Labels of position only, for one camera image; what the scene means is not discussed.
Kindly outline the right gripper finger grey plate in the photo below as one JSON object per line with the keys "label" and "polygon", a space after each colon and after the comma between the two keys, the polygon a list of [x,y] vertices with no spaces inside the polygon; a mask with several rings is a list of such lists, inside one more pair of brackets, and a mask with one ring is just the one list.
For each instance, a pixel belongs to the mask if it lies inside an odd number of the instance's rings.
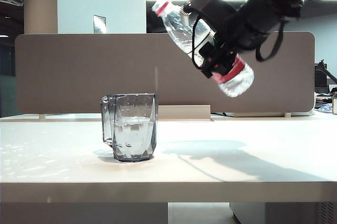
{"label": "right gripper finger grey plate", "polygon": [[220,9],[220,0],[189,0],[181,7],[181,14],[191,16],[200,14],[212,17]]}

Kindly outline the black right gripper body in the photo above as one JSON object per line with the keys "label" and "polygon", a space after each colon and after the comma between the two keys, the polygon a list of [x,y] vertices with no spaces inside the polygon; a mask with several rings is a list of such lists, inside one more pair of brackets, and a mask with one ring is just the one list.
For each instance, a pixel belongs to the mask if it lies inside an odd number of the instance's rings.
{"label": "black right gripper body", "polygon": [[201,17],[231,50],[250,51],[263,43],[263,0],[248,0],[238,10],[220,0],[212,17]]}

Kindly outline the right gripper finger black block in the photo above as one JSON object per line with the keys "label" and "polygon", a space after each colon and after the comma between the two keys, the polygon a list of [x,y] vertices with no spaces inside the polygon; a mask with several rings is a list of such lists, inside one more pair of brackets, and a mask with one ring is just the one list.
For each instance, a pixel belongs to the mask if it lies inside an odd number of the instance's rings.
{"label": "right gripper finger black block", "polygon": [[210,42],[206,42],[199,49],[199,54],[204,58],[201,72],[208,79],[213,75],[213,72],[225,76],[233,68],[235,54],[213,46]]}

